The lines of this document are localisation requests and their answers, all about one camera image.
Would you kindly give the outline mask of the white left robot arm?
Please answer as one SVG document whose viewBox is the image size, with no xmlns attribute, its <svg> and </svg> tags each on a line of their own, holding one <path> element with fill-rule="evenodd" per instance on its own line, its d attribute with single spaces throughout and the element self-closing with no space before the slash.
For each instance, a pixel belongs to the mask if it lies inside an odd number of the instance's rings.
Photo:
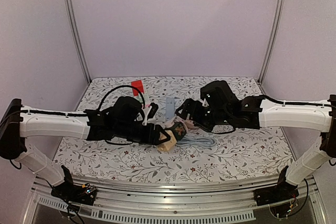
<svg viewBox="0 0 336 224">
<path fill-rule="evenodd" d="M 132 97 L 120 97 L 104 110 L 83 112 L 44 111 L 22 105 L 13 99 L 1 119 L 1 157 L 16 160 L 57 187 L 67 200 L 78 195 L 71 174 L 54 164 L 44 153 L 26 146 L 32 136 L 72 137 L 87 141 L 109 141 L 115 137 L 131 143 L 158 146 L 171 140 L 168 131 L 148 122 L 157 105 L 143 106 Z"/>
</svg>

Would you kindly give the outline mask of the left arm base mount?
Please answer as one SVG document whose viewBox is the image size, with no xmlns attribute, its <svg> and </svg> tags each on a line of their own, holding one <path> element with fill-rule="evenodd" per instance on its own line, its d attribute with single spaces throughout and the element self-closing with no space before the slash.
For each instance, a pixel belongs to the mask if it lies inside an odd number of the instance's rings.
<svg viewBox="0 0 336 224">
<path fill-rule="evenodd" d="M 93 206 L 97 195 L 96 186 L 89 183 L 75 185 L 70 170 L 64 165 L 61 165 L 61 168 L 64 172 L 64 181 L 58 186 L 52 186 L 51 195 L 66 202 Z"/>
</svg>

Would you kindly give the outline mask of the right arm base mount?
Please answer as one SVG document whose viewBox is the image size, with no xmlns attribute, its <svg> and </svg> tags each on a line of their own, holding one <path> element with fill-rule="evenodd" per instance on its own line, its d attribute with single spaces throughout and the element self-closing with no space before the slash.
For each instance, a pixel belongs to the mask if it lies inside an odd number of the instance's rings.
<svg viewBox="0 0 336 224">
<path fill-rule="evenodd" d="M 257 206 L 273 204 L 299 196 L 298 186 L 287 182 L 286 172 L 288 167 L 289 166 L 285 166 L 282 169 L 276 185 L 255 189 L 253 191 L 254 201 Z"/>
</svg>

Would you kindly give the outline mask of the dark green cube socket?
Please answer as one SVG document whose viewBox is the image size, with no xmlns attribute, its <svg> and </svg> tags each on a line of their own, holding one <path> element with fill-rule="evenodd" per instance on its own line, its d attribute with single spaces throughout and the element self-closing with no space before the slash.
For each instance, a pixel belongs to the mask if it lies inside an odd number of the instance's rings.
<svg viewBox="0 0 336 224">
<path fill-rule="evenodd" d="M 180 141 L 183 137 L 187 134 L 186 128 L 184 127 L 182 122 L 175 122 L 171 127 L 170 130 L 172 131 L 176 141 Z"/>
</svg>

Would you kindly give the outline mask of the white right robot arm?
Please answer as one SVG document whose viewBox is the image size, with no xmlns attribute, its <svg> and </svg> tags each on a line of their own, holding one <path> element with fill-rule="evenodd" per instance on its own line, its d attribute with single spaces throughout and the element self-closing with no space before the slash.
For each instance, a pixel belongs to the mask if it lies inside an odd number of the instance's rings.
<svg viewBox="0 0 336 224">
<path fill-rule="evenodd" d="M 200 90 L 200 100 L 186 99 L 175 111 L 206 132 L 217 125 L 233 129 L 292 127 L 320 132 L 321 139 L 297 161 L 284 168 L 271 190 L 276 201 L 291 194 L 307 176 L 335 157 L 335 96 L 318 102 L 279 101 L 267 95 L 238 99 L 226 81 L 213 81 Z"/>
</svg>

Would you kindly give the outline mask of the beige cube socket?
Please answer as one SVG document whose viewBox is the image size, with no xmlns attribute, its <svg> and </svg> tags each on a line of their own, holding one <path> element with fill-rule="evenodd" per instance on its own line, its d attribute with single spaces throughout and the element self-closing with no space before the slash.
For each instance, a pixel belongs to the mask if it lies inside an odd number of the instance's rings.
<svg viewBox="0 0 336 224">
<path fill-rule="evenodd" d="M 160 145 L 156 147 L 160 152 L 168 152 L 177 143 L 177 140 L 171 130 L 167 130 L 166 133 L 170 136 L 170 140 L 164 143 L 161 143 Z"/>
</svg>

